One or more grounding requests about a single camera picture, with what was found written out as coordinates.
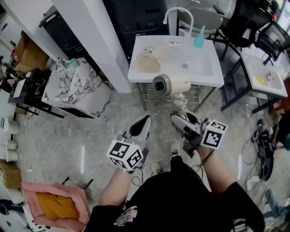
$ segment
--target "orange pillow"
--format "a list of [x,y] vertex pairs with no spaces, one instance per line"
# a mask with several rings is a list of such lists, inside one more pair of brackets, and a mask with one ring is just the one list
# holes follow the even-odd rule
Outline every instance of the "orange pillow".
[[49,220],[69,218],[78,220],[79,215],[71,198],[50,193],[36,193],[41,208]]

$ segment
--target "wire shelf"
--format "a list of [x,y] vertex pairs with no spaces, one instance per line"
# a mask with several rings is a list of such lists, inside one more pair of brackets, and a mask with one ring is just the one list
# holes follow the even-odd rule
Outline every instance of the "wire shelf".
[[[145,102],[173,102],[171,97],[163,98],[155,95],[152,84],[145,84],[143,91],[143,100]],[[191,85],[190,90],[184,93],[185,97],[188,100],[188,104],[199,104],[200,89],[197,85]]]

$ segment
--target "cardboard box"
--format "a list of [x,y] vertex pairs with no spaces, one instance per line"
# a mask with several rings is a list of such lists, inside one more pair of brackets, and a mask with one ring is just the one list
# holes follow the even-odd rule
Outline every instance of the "cardboard box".
[[14,162],[0,161],[2,181],[7,189],[21,188],[21,171]]
[[26,34],[22,35],[16,47],[16,56],[19,63],[15,70],[22,73],[28,73],[35,68],[44,71],[48,61],[48,55]]

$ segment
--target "metal rack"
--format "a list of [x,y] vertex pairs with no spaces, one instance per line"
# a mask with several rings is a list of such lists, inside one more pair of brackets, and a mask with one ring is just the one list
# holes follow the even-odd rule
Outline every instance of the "metal rack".
[[[136,83],[137,94],[142,102],[144,110],[147,110],[146,102],[173,102],[171,97],[163,98],[155,95],[151,83]],[[188,100],[188,104],[194,104],[194,107],[199,105],[200,91],[199,86],[191,85],[190,90],[184,95]]]

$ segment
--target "sink basin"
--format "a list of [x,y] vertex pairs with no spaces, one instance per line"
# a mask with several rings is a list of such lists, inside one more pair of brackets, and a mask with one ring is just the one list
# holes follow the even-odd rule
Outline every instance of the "sink basin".
[[[182,36],[145,35],[136,36],[128,79],[130,82],[151,83],[153,78],[167,76],[189,77],[191,84],[222,87],[224,85],[221,66],[211,40],[205,40],[203,48],[194,47],[194,38],[183,45]],[[150,52],[160,63],[159,72],[140,72],[140,53]]]
[[241,53],[241,58],[253,89],[287,97],[286,88],[277,67],[272,66],[270,62],[264,65],[262,59],[246,53]]

